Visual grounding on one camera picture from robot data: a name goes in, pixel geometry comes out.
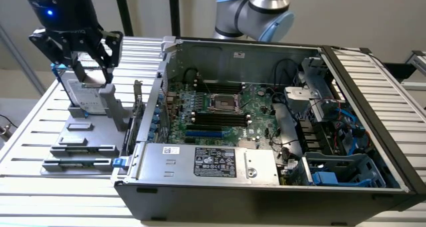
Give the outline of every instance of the table surface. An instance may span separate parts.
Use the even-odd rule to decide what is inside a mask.
[[[113,72],[116,98],[124,106],[132,105],[135,79],[144,81],[143,98],[144,101],[148,99],[149,84],[161,61],[157,58],[160,46],[161,39],[124,38],[121,62]],[[42,159],[49,154],[49,146],[69,115],[68,105],[66,95],[54,81],[0,150],[0,226],[212,226],[199,223],[140,223],[132,218],[109,176],[46,178],[40,175]],[[404,212],[383,212],[358,226],[424,227],[426,203]]]

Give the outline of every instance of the blue cable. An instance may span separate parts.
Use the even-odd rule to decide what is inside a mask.
[[[354,140],[352,140],[352,147],[347,153],[348,156],[354,154],[355,149],[356,149],[356,137],[354,137]]]
[[[348,118],[351,118],[352,122],[356,122],[356,116],[354,116],[351,113],[348,113],[346,110],[340,108],[335,108],[338,112],[340,112],[343,115],[346,115]]]

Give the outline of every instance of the black cable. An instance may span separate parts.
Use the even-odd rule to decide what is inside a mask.
[[[13,124],[13,122],[10,121],[10,119],[9,119],[6,116],[4,116],[4,115],[1,115],[1,114],[0,114],[0,116],[1,116],[2,118],[5,118],[6,121],[17,128],[17,125]]]
[[[191,70],[193,70],[193,71],[199,71],[197,69],[196,69],[196,67],[188,67],[187,69],[185,69],[185,71],[184,71],[184,76],[183,76],[183,78],[181,78],[181,83],[185,83],[185,77],[187,77],[187,73],[188,73],[188,71],[191,71]]]
[[[280,59],[280,60],[275,63],[273,68],[272,68],[272,71],[273,71],[273,87],[275,87],[275,85],[276,85],[276,70],[277,70],[277,66],[279,66],[279,64],[280,64],[283,61],[289,61],[289,62],[292,62],[292,63],[295,64],[296,67],[299,66],[299,64],[297,64],[292,59],[289,59],[289,58]]]
[[[295,140],[292,140],[292,141],[288,141],[288,142],[285,142],[285,143],[281,143],[280,145],[283,146],[283,145],[288,145],[289,143],[292,143],[292,142],[295,142],[295,141],[299,141],[299,139],[295,139]]]
[[[288,85],[291,85],[291,83],[292,83],[292,79],[289,78],[289,73],[288,73],[287,69],[283,68],[283,70],[281,70],[281,72],[280,72],[277,88],[279,88],[279,86],[280,86],[281,76],[283,76],[284,73],[285,73],[285,75],[287,75],[287,77],[288,77],[288,80],[289,80],[289,84],[288,84]]]

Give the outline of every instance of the cable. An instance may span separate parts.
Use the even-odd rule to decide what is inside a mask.
[[[276,86],[276,70],[277,70],[277,66],[279,66],[279,64],[280,64],[283,61],[289,61],[289,62],[292,62],[292,63],[296,65],[296,68],[297,68],[297,66],[299,66],[299,64],[297,64],[292,59],[289,59],[289,58],[280,59],[280,60],[275,63],[273,68],[272,68],[272,71],[273,71],[273,88],[275,88],[275,86]]]
[[[241,88],[240,91],[236,93],[236,95],[239,95],[244,90],[248,90],[248,88],[251,88],[252,84],[249,84],[245,88]]]
[[[371,144],[371,137],[370,137],[370,133],[368,131],[366,130],[366,135],[367,135],[367,147],[370,147],[370,144]]]
[[[355,149],[356,149],[356,137],[352,138],[352,147],[347,153],[348,156],[354,154]]]
[[[283,70],[281,70],[281,72],[280,72],[280,76],[279,76],[279,83],[277,83],[277,88],[279,88],[279,86],[280,86],[280,81],[281,81],[281,76],[283,76],[283,74],[285,73],[285,75],[287,75],[287,77],[288,77],[288,82],[289,82],[289,84],[287,84],[287,85],[291,85],[292,84],[292,79],[289,78],[289,74],[288,74],[288,71],[287,71],[287,69],[285,68],[283,68]]]
[[[296,142],[296,141],[299,141],[299,139],[295,139],[295,140],[292,140],[292,141],[288,141],[288,142],[285,142],[285,143],[281,143],[280,145],[281,145],[281,146],[283,146],[283,145],[288,145],[289,143]]]
[[[187,69],[185,69],[185,71],[184,71],[184,75],[183,75],[183,78],[181,78],[181,83],[185,83],[185,77],[187,77],[187,73],[188,73],[188,71],[191,71],[191,70],[193,70],[193,71],[199,71],[197,69],[196,69],[196,67],[188,67]]]
[[[6,116],[4,116],[4,115],[1,115],[1,114],[0,114],[0,116],[1,116],[2,118],[5,118],[6,121],[10,123],[10,125],[13,125],[13,126],[17,128],[17,126],[14,125],[14,123],[10,121],[10,119],[9,119]]]
[[[252,98],[239,107],[240,109],[252,101]]]

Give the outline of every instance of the side panel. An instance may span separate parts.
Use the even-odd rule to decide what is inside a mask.
[[[410,189],[410,192],[416,195],[412,196],[410,201],[395,206],[392,210],[403,211],[426,199],[426,185],[418,176],[414,167],[411,166],[406,156],[403,155],[388,131],[384,128],[350,74],[347,73],[340,60],[338,59],[331,47],[323,47],[324,54],[335,71],[336,78],[342,81],[343,88],[346,89],[348,97],[354,100],[355,106],[367,122],[371,129],[371,134],[376,138],[386,155]]]
[[[141,221],[355,226],[410,195],[136,186],[115,189]]]

